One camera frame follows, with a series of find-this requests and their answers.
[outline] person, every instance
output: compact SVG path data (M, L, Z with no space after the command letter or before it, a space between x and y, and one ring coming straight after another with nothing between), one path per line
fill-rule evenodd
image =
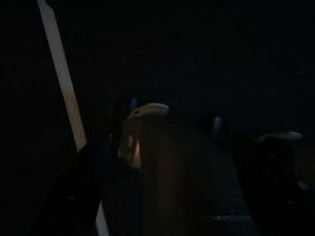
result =
M232 154L158 103L88 144L56 183L31 235L258 235Z

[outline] white pole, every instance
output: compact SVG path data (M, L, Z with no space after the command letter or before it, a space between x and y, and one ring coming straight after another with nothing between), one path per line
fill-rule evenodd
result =
M56 17L53 9L47 4L46 0L37 0L37 4L44 24L50 52L53 57L59 85L63 93L63 99L69 116L75 145L77 151L79 151L87 143L87 137L83 127L78 102L75 97ZM99 205L95 224L99 236L109 236L102 203Z

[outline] dark background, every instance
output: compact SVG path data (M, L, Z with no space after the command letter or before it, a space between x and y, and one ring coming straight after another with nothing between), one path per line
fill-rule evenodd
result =
M312 6L49 2L90 141L132 93L193 124L213 112L231 131L290 130L314 142ZM0 234L25 235L75 148L36 2L1 4Z

